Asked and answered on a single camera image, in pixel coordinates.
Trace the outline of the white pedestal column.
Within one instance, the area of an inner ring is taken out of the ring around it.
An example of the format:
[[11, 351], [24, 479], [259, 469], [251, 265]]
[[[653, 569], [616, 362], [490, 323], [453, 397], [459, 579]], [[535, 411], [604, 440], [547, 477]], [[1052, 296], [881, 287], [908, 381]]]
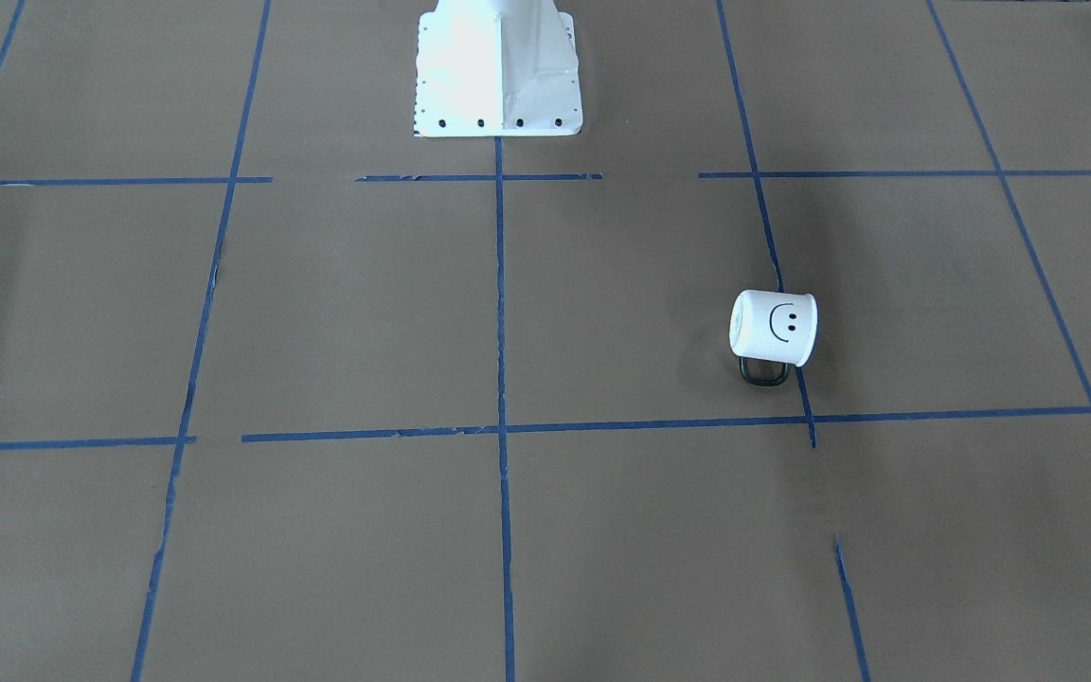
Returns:
[[554, 1], [437, 1], [417, 39], [415, 135], [582, 132], [575, 22]]

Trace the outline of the white smiley mug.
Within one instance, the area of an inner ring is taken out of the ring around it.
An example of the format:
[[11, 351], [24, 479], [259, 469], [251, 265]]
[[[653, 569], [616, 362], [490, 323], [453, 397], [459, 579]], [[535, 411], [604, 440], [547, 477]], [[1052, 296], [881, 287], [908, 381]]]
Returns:
[[[759, 387], [780, 386], [791, 375], [792, 368], [810, 362], [818, 318], [814, 295], [741, 291], [733, 302], [728, 342], [731, 352], [740, 359], [740, 372], [745, 382]], [[750, 361], [780, 364], [782, 370], [770, 379], [752, 376]]]

